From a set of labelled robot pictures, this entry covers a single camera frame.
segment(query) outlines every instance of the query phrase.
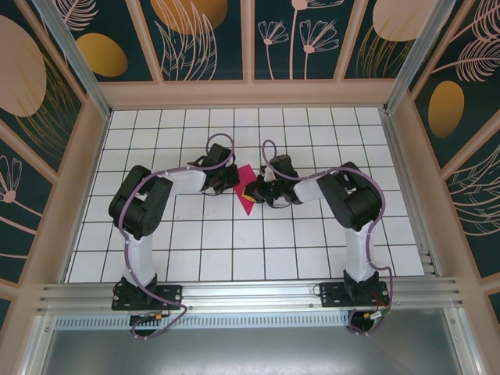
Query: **pink paper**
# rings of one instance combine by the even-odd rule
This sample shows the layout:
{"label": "pink paper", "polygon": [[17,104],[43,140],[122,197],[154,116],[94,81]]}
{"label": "pink paper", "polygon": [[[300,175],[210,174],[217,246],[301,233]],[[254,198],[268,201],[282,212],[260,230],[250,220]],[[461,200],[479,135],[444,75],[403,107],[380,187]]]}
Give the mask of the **pink paper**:
{"label": "pink paper", "polygon": [[252,212],[253,209],[253,205],[255,203],[249,201],[248,199],[243,198],[241,195],[245,190],[245,186],[257,180],[257,176],[255,175],[255,172],[253,171],[252,167],[249,164],[238,168],[237,172],[240,176],[240,184],[234,187],[234,192],[236,192],[237,197],[240,199],[243,209],[245,210],[247,215],[250,216],[250,213]]}

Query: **flower illustration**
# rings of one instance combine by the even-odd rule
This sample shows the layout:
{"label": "flower illustration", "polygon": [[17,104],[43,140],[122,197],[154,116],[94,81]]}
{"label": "flower illustration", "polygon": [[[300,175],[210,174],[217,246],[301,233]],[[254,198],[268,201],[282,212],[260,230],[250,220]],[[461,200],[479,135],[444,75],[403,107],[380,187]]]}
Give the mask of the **flower illustration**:
{"label": "flower illustration", "polygon": [[283,26],[283,21],[269,22],[269,26],[266,21],[259,22],[259,33],[266,45],[267,52],[267,66],[269,67],[269,73],[271,75],[271,80],[274,79],[273,70],[271,69],[271,59],[269,56],[269,46],[277,45],[278,43],[283,43],[288,41],[288,34],[285,34],[285,28]]}
{"label": "flower illustration", "polygon": [[335,35],[337,35],[334,25],[335,21],[329,23],[318,21],[314,25],[314,28],[311,29],[311,20],[300,23],[300,38],[302,39],[305,52],[305,80],[307,80],[307,61],[311,53],[330,51],[338,48],[338,39],[334,39]]}
{"label": "flower illustration", "polygon": [[296,10],[306,10],[307,8],[330,8],[331,6],[337,6],[344,2],[344,0],[291,0],[291,5]]}
{"label": "flower illustration", "polygon": [[12,203],[16,200],[22,170],[23,164],[16,158],[9,166],[9,160],[4,155],[0,156],[0,202]]}
{"label": "flower illustration", "polygon": [[330,8],[332,6],[341,5],[343,3],[344,0],[291,0],[291,6],[293,6],[295,9],[294,18],[291,23],[291,42],[290,42],[290,59],[289,59],[289,64],[290,64],[289,74],[291,80],[294,79],[294,40],[295,40],[295,24],[297,23],[297,13],[301,10],[306,10],[306,9]]}

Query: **purple cable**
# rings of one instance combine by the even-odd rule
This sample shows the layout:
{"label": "purple cable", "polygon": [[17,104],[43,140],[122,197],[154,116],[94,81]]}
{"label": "purple cable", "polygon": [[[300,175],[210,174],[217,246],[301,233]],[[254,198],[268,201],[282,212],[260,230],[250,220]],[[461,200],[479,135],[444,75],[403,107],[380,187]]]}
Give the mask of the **purple cable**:
{"label": "purple cable", "polygon": [[[393,280],[392,280],[392,270],[391,270],[391,267],[390,266],[387,266],[387,267],[378,267],[378,266],[375,266],[373,264],[372,257],[371,257],[371,254],[370,254],[370,237],[372,235],[372,231],[373,231],[374,227],[378,224],[378,222],[382,219],[382,216],[384,215],[384,212],[385,212],[385,197],[384,197],[384,193],[382,192],[382,189],[380,188],[380,186],[377,184],[377,182],[372,177],[364,174],[363,172],[361,172],[359,170],[355,170],[353,168],[348,168],[348,167],[344,167],[344,166],[335,166],[333,168],[329,168],[328,170],[324,170],[322,172],[311,174],[310,176],[307,176],[307,177],[292,177],[292,176],[287,176],[286,174],[280,172],[279,170],[276,170],[273,166],[271,166],[271,163],[269,162],[268,158],[266,157],[266,144],[267,143],[270,143],[273,146],[274,157],[276,157],[276,155],[277,155],[276,144],[273,141],[271,141],[270,139],[266,139],[262,143],[262,147],[261,147],[262,158],[264,159],[264,163],[267,165],[267,167],[269,169],[271,169],[274,172],[274,174],[277,174],[278,176],[281,176],[283,178],[286,178],[286,179],[289,179],[289,180],[293,180],[293,181],[303,181],[303,180],[310,180],[312,178],[320,177],[320,176],[323,176],[323,175],[328,174],[328,173],[342,172],[343,171],[343,172],[354,173],[354,174],[357,174],[358,176],[361,176],[361,177],[365,178],[366,180],[368,180],[368,182],[370,182],[377,189],[377,191],[378,191],[378,193],[380,195],[380,199],[382,200],[382,205],[381,205],[381,208],[380,208],[380,214],[379,214],[379,216],[368,227],[368,232],[366,234],[366,259],[368,260],[368,264],[374,270],[377,270],[377,271],[388,270],[389,271],[389,304],[387,305],[387,310],[391,311],[391,306],[392,306],[392,292],[393,292]],[[349,312],[349,316],[348,316],[348,329],[353,334],[357,335],[359,333],[364,333],[366,336],[368,336],[367,332],[363,332],[360,329],[358,329],[358,328],[356,328],[356,327],[354,327],[352,325],[352,317],[354,316],[355,312],[356,312],[356,309],[353,309],[353,310],[351,310]],[[373,328],[371,330],[371,332],[376,332],[377,330],[379,330],[380,327],[382,327],[382,322],[383,321],[384,321],[384,318],[382,319],[382,321],[375,328]]]}
{"label": "purple cable", "polygon": [[206,167],[200,167],[200,166],[183,166],[183,167],[180,167],[180,168],[172,168],[170,170],[162,170],[162,171],[159,171],[159,172],[151,173],[149,176],[147,176],[146,178],[144,178],[139,183],[138,186],[135,187],[134,191],[132,191],[132,193],[130,194],[130,197],[128,197],[127,201],[125,202],[125,205],[123,205],[123,209],[122,209],[122,212],[120,214],[120,218],[118,219],[118,230],[122,234],[123,238],[125,238],[125,249],[124,249],[125,264],[127,266],[127,270],[129,272],[130,276],[132,277],[132,280],[134,280],[134,282],[137,285],[137,287],[139,289],[141,289],[145,294],[147,294],[148,296],[154,298],[157,301],[160,301],[162,304],[176,306],[176,307],[180,307],[180,308],[184,309],[184,311],[181,314],[179,314],[179,316],[177,316],[174,320],[172,320],[169,324],[167,324],[166,327],[162,328],[161,330],[156,330],[155,332],[153,332],[152,334],[150,334],[148,336],[139,336],[135,332],[135,328],[140,323],[140,320],[138,320],[132,326],[132,334],[134,335],[134,337],[136,339],[137,338],[141,338],[142,340],[148,340],[148,339],[151,339],[151,338],[157,338],[159,335],[161,335],[161,334],[165,333],[167,330],[169,330],[171,326],[173,326],[180,318],[182,318],[184,316],[184,314],[188,311],[188,307],[186,305],[183,305],[182,303],[178,303],[178,302],[174,302],[174,301],[169,301],[167,299],[159,297],[158,295],[155,295],[154,293],[151,293],[148,289],[145,288],[144,285],[142,285],[140,283],[138,277],[136,276],[136,274],[134,273],[134,270],[132,270],[132,267],[130,265],[129,246],[128,246],[128,244],[130,242],[130,240],[129,240],[130,237],[129,237],[128,233],[123,229],[123,218],[125,217],[125,213],[127,212],[128,208],[130,206],[130,203],[135,198],[135,196],[137,195],[137,193],[139,192],[139,190],[141,190],[141,188],[149,180],[151,180],[153,177],[161,176],[161,175],[164,175],[164,174],[168,175],[168,173],[173,173],[173,172],[183,172],[185,170],[200,170],[200,171],[216,170],[217,168],[220,168],[221,166],[225,166],[226,164],[228,164],[229,161],[231,161],[231,159],[233,158],[233,155],[234,155],[234,140],[233,140],[233,138],[231,138],[229,135],[224,134],[224,133],[217,133],[217,134],[214,134],[212,137],[209,137],[209,140],[206,143],[207,144],[206,147],[208,149],[208,145],[209,145],[210,141],[213,138],[218,137],[220,135],[228,138],[229,141],[230,141],[230,143],[231,143],[231,152],[230,152],[230,154],[229,154],[229,156],[227,157],[226,160],[224,160],[223,162],[220,162],[219,164],[217,164],[215,166],[206,166]]}

